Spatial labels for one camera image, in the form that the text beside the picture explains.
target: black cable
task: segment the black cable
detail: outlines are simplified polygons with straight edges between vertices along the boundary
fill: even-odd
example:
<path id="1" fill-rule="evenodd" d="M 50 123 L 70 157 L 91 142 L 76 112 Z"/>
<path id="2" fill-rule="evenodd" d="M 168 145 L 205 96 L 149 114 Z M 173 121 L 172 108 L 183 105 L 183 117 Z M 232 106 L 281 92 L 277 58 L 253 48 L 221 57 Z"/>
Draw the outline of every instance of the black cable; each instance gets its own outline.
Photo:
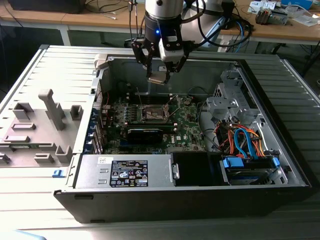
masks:
<path id="1" fill-rule="evenodd" d="M 190 92 L 191 92 L 191 90 L 193 90 L 193 89 L 201 89 L 205 94 L 207 94 L 208 96 L 211 96 L 211 94 L 208 93 L 202 86 L 193 86 L 193 87 L 191 87 L 191 88 L 188 90 L 188 92 L 187 92 L 188 97 L 192 97 L 192 96 L 190 96 Z"/>
<path id="2" fill-rule="evenodd" d="M 88 8 L 87 4 L 84 5 L 84 8 L 86 10 L 88 10 L 89 12 L 91 13 L 94 13 L 94 14 L 107 14 L 107 13 L 111 13 L 111 12 L 115 12 L 115 11 L 118 11 L 120 9 L 124 9 L 124 8 L 127 8 L 128 6 L 122 6 L 122 7 L 119 7 L 117 9 L 112 9 L 110 11 L 92 11 L 90 8 Z"/>
<path id="3" fill-rule="evenodd" d="M 144 21 L 145 21 L 145 16 L 142 18 L 141 24 L 140 24 L 140 29 L 139 29 L 139 37 L 142 37 L 142 32 L 143 32 L 143 25 L 144 25 Z"/>
<path id="4" fill-rule="evenodd" d="M 234 9 L 235 9 L 236 12 L 238 13 L 237 16 L 238 16 L 239 18 L 241 18 L 238 8 L 237 8 L 236 6 L 234 6 Z"/>
<path id="5" fill-rule="evenodd" d="M 13 16 L 13 14 L 8 10 L 5 1 L 3 1 L 3 5 L 5 7 L 5 9 L 7 10 L 7 12 L 11 15 L 11 17 L 13 17 L 13 19 L 23 28 L 24 26 L 22 26 L 22 24 L 15 18 L 15 16 Z"/>
<path id="6" fill-rule="evenodd" d="M 105 5 L 102 5 L 101 7 L 98 7 L 99 11 L 101 11 L 101 9 L 105 8 L 105 7 L 109 7 L 109 6 L 115 6 L 115 5 L 118 5 L 119 3 L 121 3 L 122 0 L 119 0 L 117 3 L 112 3 L 112 4 L 105 4 Z"/>
<path id="7" fill-rule="evenodd" d="M 198 114 L 197 123 L 198 123 L 198 126 L 199 126 L 201 132 L 203 132 L 203 131 L 202 131 L 201 126 L 200 126 L 200 117 L 201 117 L 201 113 L 202 113 L 202 110 L 204 109 L 204 106 L 205 106 L 206 102 L 207 102 L 207 101 L 204 101 L 204 102 L 203 102 L 203 104 L 202 104 L 202 106 L 201 106 L 201 108 L 200 108 L 200 112 L 199 112 L 199 114 Z"/>
<path id="8" fill-rule="evenodd" d="M 309 48 L 307 48 L 306 46 L 304 46 L 304 45 L 300 44 L 300 47 L 301 47 L 301 48 L 302 48 L 302 50 L 303 50 L 305 53 L 307 53 L 308 55 L 312 54 L 312 52 L 309 52 L 309 51 L 310 51 L 310 49 L 309 49 Z"/>
<path id="9" fill-rule="evenodd" d="M 234 40 L 234 42 L 236 42 L 237 40 L 238 40 L 238 38 L 240 37 L 240 35 L 241 35 L 241 29 L 239 29 L 239 34 L 236 36 L 236 38 L 235 38 L 235 40 Z M 235 50 L 235 46 L 231 46 L 231 47 L 229 47 L 225 52 L 226 53 L 228 53 L 229 51 L 230 51 L 230 49 L 232 48 L 232 52 L 234 52 L 234 50 Z"/>
<path id="10" fill-rule="evenodd" d="M 8 67 L 7 67 L 7 61 L 6 61 L 6 51 L 5 51 L 5 45 L 4 45 L 4 40 L 2 38 L 2 26 L 0 25 L 0 39 L 1 39 L 1 45 L 2 45 L 2 52 L 3 52 L 3 59 L 4 59 L 4 70 L 5 70 L 5 80 L 6 80 L 6 87 L 7 90 L 9 91 L 9 78 L 8 78 Z"/>
<path id="11" fill-rule="evenodd" d="M 198 1 L 196 1 L 196 5 L 197 5 L 197 12 L 200 11 L 199 9 L 199 3 Z M 235 42 L 235 43 L 232 43 L 232 44 L 218 44 L 218 43 L 215 43 L 215 42 L 212 42 L 210 39 L 213 38 L 217 33 L 219 33 L 223 28 L 225 28 L 228 24 L 232 23 L 232 22 L 236 22 L 236 21 L 239 21 L 239 22 L 243 22 L 245 23 L 245 25 L 248 26 L 248 34 L 247 36 L 245 36 L 242 40 L 240 40 L 239 42 Z M 230 21 L 228 22 L 225 22 L 224 24 L 222 24 L 216 31 L 214 31 L 209 37 L 206 37 L 206 35 L 204 34 L 203 30 L 202 30 L 202 27 L 201 27 L 201 20 L 200 18 L 198 18 L 198 27 L 199 27 L 199 31 L 202 35 L 202 37 L 204 38 L 204 40 L 198 44 L 195 45 L 195 48 L 199 48 L 201 47 L 202 45 L 204 45 L 205 43 L 210 43 L 214 46 L 217 46 L 217 47 L 222 47 L 222 48 L 227 48 L 227 47 L 233 47 L 233 46 L 237 46 L 243 42 L 245 42 L 249 36 L 252 34 L 252 27 L 251 27 L 251 24 L 247 21 L 247 20 L 244 20 L 243 18 L 239 18 L 239 19 L 231 19 Z"/>
<path id="12" fill-rule="evenodd" d="M 206 11 L 206 2 L 204 0 L 201 0 L 201 1 L 202 1 L 202 6 L 203 6 L 202 12 L 198 11 L 196 13 L 196 15 L 194 15 L 194 16 L 188 18 L 188 19 L 183 19 L 182 20 L 182 24 L 187 24 L 187 23 L 190 23 L 190 22 L 192 22 L 192 21 L 194 21 L 196 19 L 199 19 L 205 13 L 205 11 Z"/>
<path id="13" fill-rule="evenodd" d="M 133 0 L 131 0 L 129 4 L 131 4 L 131 7 L 129 9 L 129 29 L 130 29 L 130 37 L 132 41 L 133 37 L 132 37 L 132 30 L 131 30 L 131 12 L 132 12 Z"/>
<path id="14" fill-rule="evenodd" d="M 240 40 L 239 42 L 236 42 L 236 43 L 232 43 L 232 44 L 218 44 L 218 43 L 215 43 L 215 42 L 212 42 L 210 41 L 211 38 L 213 38 L 213 36 L 215 36 L 217 33 L 219 33 L 222 29 L 224 29 L 227 24 L 230 24 L 232 22 L 236 22 L 236 21 L 239 21 L 239 22 L 243 22 L 245 23 L 247 26 L 248 26 L 248 34 L 242 39 Z M 224 24 L 222 24 L 216 31 L 214 31 L 208 38 L 206 38 L 205 40 L 203 40 L 202 42 L 198 43 L 195 45 L 196 48 L 199 48 L 201 47 L 203 44 L 205 43 L 210 43 L 214 46 L 217 46 L 217 47 L 222 47 L 222 48 L 227 48 L 227 47 L 233 47 L 233 46 L 237 46 L 241 43 L 244 43 L 252 34 L 252 27 L 250 25 L 250 23 L 247 21 L 247 20 L 244 20 L 243 18 L 239 18 L 239 19 L 232 19 L 228 22 L 225 22 Z"/>

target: motherboard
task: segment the motherboard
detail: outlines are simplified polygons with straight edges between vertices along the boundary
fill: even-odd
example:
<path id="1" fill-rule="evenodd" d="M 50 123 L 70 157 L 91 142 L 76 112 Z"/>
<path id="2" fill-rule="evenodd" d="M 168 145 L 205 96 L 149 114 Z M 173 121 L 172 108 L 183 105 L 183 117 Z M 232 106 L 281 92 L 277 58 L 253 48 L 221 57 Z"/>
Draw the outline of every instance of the motherboard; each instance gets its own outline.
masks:
<path id="1" fill-rule="evenodd" d="M 206 151 L 197 103 L 191 97 L 174 96 L 167 104 L 131 104 L 119 99 L 108 108 L 104 154 Z"/>

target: side panel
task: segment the side panel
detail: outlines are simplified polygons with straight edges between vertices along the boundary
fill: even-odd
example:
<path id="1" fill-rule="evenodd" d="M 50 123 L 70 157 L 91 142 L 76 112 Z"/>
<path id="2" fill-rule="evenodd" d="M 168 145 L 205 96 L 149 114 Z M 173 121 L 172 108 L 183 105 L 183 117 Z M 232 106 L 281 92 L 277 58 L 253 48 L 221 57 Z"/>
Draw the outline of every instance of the side panel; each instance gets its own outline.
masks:
<path id="1" fill-rule="evenodd" d="M 207 191 L 61 193 L 55 198 L 80 223 L 265 216 L 312 192 L 302 187 Z"/>

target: blue cable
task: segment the blue cable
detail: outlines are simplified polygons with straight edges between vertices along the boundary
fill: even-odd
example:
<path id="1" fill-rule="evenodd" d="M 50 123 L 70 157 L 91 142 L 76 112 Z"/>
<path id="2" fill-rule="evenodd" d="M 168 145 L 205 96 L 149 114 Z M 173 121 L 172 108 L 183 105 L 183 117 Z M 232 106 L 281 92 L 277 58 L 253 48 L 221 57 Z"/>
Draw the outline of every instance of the blue cable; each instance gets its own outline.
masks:
<path id="1" fill-rule="evenodd" d="M 244 132 L 244 135 L 246 137 L 246 142 L 248 144 L 248 149 L 249 149 L 249 153 L 251 155 L 251 157 L 253 157 L 253 159 L 258 159 L 258 156 L 256 155 L 256 152 L 254 150 L 254 148 L 251 145 L 251 138 L 250 138 L 250 134 L 244 129 L 244 128 L 238 128 L 235 133 L 234 133 L 234 145 L 235 147 L 243 154 L 243 156 L 245 158 L 247 158 L 247 154 L 245 153 L 245 151 L 242 150 L 242 148 L 239 146 L 239 142 L 238 142 L 238 134 L 239 132 Z"/>
<path id="2" fill-rule="evenodd" d="M 242 39 L 244 39 L 244 35 L 245 35 L 244 34 L 244 29 L 242 28 L 242 25 L 238 21 L 236 21 L 236 23 L 239 25 L 239 27 L 241 29 L 241 40 L 242 40 Z M 237 53 L 239 51 L 239 49 L 241 47 L 241 44 L 242 43 L 239 44 L 238 48 L 235 50 L 235 53 Z"/>

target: white cable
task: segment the white cable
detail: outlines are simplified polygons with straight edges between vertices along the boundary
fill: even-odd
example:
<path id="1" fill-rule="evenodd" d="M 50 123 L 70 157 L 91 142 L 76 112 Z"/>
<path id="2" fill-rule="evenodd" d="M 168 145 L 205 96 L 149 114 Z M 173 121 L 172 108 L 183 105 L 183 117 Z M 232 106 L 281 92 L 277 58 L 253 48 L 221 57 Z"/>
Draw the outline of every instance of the white cable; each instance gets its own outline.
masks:
<path id="1" fill-rule="evenodd" d="M 292 7 L 298 7 L 298 8 L 300 8 L 300 9 L 303 9 L 303 10 L 305 10 L 308 14 L 310 14 L 311 16 L 313 16 L 313 14 L 312 14 L 311 12 L 309 12 L 307 9 L 305 9 L 304 7 L 302 7 L 302 6 L 300 6 L 300 5 L 291 4 L 290 6 L 292 6 Z"/>

